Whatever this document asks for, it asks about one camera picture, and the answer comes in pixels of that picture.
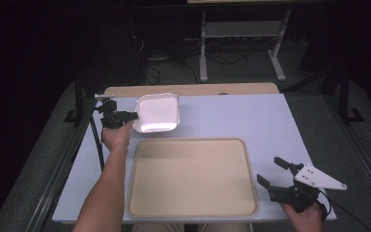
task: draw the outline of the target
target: human arm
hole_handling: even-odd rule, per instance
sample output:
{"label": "human arm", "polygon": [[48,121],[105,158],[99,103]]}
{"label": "human arm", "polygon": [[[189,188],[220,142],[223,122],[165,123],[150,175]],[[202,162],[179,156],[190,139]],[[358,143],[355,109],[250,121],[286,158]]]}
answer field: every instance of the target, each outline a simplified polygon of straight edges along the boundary
{"label": "human arm", "polygon": [[101,175],[89,192],[73,231],[120,231],[125,209],[126,157],[132,123],[105,129],[102,141],[110,151]]}
{"label": "human arm", "polygon": [[292,205],[280,204],[296,232],[321,232],[321,208],[314,203],[303,212],[297,213]]}

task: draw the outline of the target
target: shelf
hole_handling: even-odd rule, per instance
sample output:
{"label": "shelf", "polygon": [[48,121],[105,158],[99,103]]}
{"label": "shelf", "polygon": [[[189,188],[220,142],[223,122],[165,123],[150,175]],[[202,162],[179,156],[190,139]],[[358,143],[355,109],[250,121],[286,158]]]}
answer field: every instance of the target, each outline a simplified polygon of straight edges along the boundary
{"label": "shelf", "polygon": [[274,37],[281,21],[207,22],[206,38],[221,37]]}

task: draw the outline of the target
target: white table surface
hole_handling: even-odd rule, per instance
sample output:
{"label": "white table surface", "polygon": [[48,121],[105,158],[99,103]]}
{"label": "white table surface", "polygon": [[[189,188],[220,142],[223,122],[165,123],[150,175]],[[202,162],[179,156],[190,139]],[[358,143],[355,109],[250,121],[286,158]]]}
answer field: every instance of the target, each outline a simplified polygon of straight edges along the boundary
{"label": "white table surface", "polygon": [[[134,111],[137,98],[114,99],[118,110]],[[244,141],[258,196],[258,211],[250,217],[184,217],[135,218],[125,209],[123,223],[154,222],[264,222],[286,219],[278,203],[271,202],[268,192],[256,182],[261,174],[273,186],[289,187],[293,176],[289,170],[277,166],[273,159],[281,157],[293,163],[311,163],[291,110],[282,94],[180,96],[180,124],[172,131],[139,133],[131,131],[126,173],[126,202],[134,154],[137,144],[145,138],[222,138],[237,137]],[[94,114],[98,130],[101,128],[97,112]],[[103,146],[105,159],[108,151]],[[77,220],[83,202],[100,176],[96,142],[90,126],[71,169],[52,219],[65,223]],[[319,200],[328,207],[325,197]],[[328,219],[335,219],[334,211]]]}

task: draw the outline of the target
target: white plastic tray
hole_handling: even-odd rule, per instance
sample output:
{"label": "white plastic tray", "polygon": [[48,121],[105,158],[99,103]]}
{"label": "white plastic tray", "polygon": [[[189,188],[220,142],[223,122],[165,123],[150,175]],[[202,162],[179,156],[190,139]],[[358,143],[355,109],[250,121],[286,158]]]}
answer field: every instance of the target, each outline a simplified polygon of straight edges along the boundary
{"label": "white plastic tray", "polygon": [[145,95],[137,100],[134,121],[138,132],[171,131],[180,123],[179,96],[173,93]]}

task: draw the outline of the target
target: tan tray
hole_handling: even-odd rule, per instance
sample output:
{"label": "tan tray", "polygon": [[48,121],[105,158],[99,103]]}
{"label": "tan tray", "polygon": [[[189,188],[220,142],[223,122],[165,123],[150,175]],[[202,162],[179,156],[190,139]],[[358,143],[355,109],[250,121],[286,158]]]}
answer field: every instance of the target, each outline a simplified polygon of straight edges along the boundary
{"label": "tan tray", "polygon": [[131,216],[247,217],[257,206],[240,139],[149,139],[138,145],[128,197]]}

